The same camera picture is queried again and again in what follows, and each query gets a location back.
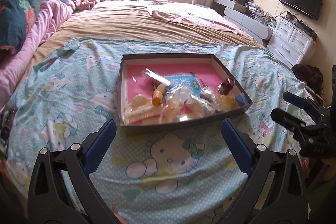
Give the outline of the blue small box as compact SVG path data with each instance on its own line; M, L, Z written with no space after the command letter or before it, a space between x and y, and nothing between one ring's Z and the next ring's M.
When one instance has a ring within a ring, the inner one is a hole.
M238 103L239 107L245 107L252 104L251 99L245 94L245 93L240 93L235 96L235 100Z

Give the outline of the maroon strap wristwatch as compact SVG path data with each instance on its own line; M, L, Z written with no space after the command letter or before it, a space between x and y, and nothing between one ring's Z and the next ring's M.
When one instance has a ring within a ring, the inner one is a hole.
M227 77L218 86L218 92L220 95L228 95L228 93L234 88L235 80L232 77Z

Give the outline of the bagged white comb clip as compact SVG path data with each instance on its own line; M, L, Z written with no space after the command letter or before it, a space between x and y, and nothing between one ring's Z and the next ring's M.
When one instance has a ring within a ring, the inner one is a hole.
M212 105L207 100L192 94L185 101L185 106L192 112L199 113L202 117L208 117L214 113Z

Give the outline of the white card earrings bag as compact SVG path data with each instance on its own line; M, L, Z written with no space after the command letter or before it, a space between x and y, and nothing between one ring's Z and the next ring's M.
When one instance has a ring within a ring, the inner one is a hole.
M185 101L193 94L193 90L183 83L175 85L166 92L165 99L173 98L179 103L185 103Z

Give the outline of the pearl white hair claw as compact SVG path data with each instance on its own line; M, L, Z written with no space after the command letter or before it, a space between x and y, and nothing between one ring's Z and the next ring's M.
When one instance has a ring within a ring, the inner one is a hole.
M167 122L171 123L173 120L177 118L178 113L179 113L179 108L180 108L179 101L173 98L168 98L166 100L166 108L165 108L164 117Z

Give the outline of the bagged red cherry earrings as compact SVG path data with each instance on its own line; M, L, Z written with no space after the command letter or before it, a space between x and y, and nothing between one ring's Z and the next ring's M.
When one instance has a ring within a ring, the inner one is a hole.
M166 79L165 77L159 75L158 73L155 73L154 71L151 71L148 68L145 68L142 71L142 74L144 76L147 76L147 77L151 78L152 80L154 80L157 83L163 84L165 87L168 87L171 84L168 79Z

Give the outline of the clear bag dark hairpiece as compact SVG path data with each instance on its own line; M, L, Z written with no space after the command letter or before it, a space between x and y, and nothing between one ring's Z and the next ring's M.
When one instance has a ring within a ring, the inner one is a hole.
M213 107L214 110L220 112L221 106L218 96L215 94L213 89L209 86L205 86L201 89L200 97L207 100Z

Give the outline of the white dresser drawers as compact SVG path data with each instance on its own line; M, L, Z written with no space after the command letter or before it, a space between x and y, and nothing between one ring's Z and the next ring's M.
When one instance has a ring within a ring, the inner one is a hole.
M302 29L281 17L266 48L292 67L310 62L316 50L316 42Z

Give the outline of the white grey vanity desk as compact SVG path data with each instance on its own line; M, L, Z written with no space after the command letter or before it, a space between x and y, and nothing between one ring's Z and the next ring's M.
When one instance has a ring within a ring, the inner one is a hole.
M246 12L247 8L230 0L213 0L211 8L226 20L236 24L248 35L252 36L257 42L266 45L273 31L256 19L249 17Z

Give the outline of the pink Chinese workbook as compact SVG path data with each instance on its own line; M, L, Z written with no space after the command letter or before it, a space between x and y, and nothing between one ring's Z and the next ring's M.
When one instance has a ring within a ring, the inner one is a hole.
M125 99L125 106L123 109L123 114L126 106L132 101L132 99L139 94L145 95L147 98L151 98L153 96L153 92L157 88L157 86L160 83L155 82L151 78L144 76L142 74L143 67L141 66L126 66L125 67L125 90L127 93L124 96ZM164 124L164 123L170 123L167 122L164 113L165 113L165 108L166 108L166 99L165 95L168 90L170 90L172 87L175 85L178 85L180 83L185 84L186 86L190 87L193 90L193 95L194 96L199 96L200 97L200 92L201 89L203 88L201 86L201 78L197 77L191 73L189 74L180 74L180 75L172 75L172 76L164 76L166 79L170 81L170 86L165 87L165 94L163 95L162 103L163 103L163 112L160 115L153 116L151 118L143 119L141 121L132 123L132 124L142 124L142 125L154 125L154 124ZM226 99L230 99L229 96L224 96L224 95L218 95L216 94L219 98L220 106L221 106L221 111L218 112L214 110L213 115L208 116L212 117L218 114L223 114L229 110L232 109L232 106L230 104L226 104L224 101ZM185 103L180 103L180 108L179 108L179 113L178 116L175 120L173 120L171 123L178 123L178 122L185 122L185 121L192 121L196 119L202 119L202 118L207 118L207 117L202 117L199 113L192 112L189 110L186 106Z

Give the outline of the hello kitty blue bedsheet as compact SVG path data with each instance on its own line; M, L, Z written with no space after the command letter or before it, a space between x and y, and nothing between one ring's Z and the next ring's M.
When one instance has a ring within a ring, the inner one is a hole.
M24 198L40 149L66 149L107 119L118 120L121 59L139 53L216 56L252 100L246 113L233 119L235 126L273 151L299 148L270 114L279 107L310 123L306 112L282 97L287 91L306 97L305 85L267 50L228 43L72 39L33 66L4 111L14 114L6 171ZM120 128L91 180L127 223L215 223L246 179L224 143L220 125L142 135Z

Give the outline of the dark cardboard tray box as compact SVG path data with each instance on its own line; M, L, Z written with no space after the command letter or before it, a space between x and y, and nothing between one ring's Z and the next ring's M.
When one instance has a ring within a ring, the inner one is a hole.
M173 130L244 114L252 100L215 55L123 55L117 110L134 132Z

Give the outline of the pink thin blanket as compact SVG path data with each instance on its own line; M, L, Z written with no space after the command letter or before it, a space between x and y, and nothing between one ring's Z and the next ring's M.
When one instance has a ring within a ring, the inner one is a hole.
M188 3L153 1L147 4L148 13L157 19L181 23L190 26L202 26L223 32L250 36L236 24L226 20L209 7L192 5Z

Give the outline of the pink quilt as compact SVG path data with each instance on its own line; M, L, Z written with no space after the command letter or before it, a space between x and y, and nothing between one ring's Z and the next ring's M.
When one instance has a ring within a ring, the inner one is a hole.
M49 0L40 5L37 21L27 34L23 47L15 54L1 54L1 110L13 94L38 46L52 36L75 10L71 0Z

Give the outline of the tan bed blanket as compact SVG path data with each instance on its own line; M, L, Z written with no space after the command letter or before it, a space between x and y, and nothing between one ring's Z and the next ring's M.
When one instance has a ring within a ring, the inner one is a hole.
M247 35L204 26L169 22L152 17L144 4L126 1L101 2L91 10L74 13L31 57L30 66L71 38L141 40L147 42L206 44L260 44Z

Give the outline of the dark floral pillow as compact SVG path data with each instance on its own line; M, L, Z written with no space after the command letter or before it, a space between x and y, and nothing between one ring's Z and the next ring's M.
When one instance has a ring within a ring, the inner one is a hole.
M1 50L17 54L39 14L36 0L1 0Z

